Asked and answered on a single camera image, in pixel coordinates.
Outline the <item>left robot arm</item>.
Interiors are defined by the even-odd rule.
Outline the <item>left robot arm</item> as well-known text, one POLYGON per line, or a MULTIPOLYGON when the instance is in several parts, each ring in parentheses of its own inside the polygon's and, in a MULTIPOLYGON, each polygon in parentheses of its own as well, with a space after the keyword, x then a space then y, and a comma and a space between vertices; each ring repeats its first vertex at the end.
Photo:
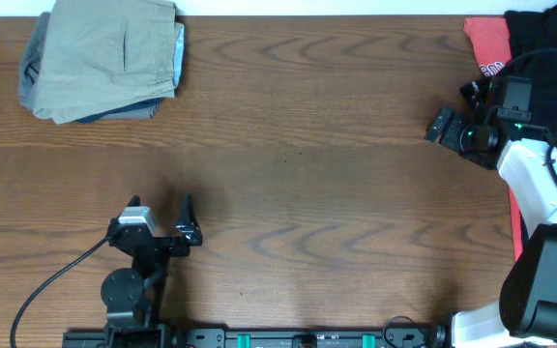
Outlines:
POLYGON ((156 229, 151 209, 138 196, 108 225, 108 244, 132 258, 130 267, 110 273, 101 287, 108 347, 172 347, 181 341, 161 322, 160 310, 169 261, 189 256, 192 247, 203 243, 191 195, 185 195, 177 236, 157 236, 156 229))

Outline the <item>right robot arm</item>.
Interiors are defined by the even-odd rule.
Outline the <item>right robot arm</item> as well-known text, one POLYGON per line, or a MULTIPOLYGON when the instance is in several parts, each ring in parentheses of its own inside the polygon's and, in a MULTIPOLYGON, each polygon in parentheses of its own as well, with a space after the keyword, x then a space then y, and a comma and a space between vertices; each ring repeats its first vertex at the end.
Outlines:
POLYGON ((505 116, 471 120, 443 108, 425 138, 497 170, 528 233, 498 301, 452 317, 451 346, 557 344, 557 149, 548 129, 505 116))

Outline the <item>khaki green shorts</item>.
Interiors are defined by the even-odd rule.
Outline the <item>khaki green shorts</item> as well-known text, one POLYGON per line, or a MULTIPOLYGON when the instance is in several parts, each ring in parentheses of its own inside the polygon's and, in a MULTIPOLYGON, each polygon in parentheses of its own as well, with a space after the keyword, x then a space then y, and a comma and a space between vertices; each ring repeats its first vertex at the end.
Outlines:
POLYGON ((176 14, 172 1, 57 0, 33 114, 65 124, 174 97, 183 45, 176 14))

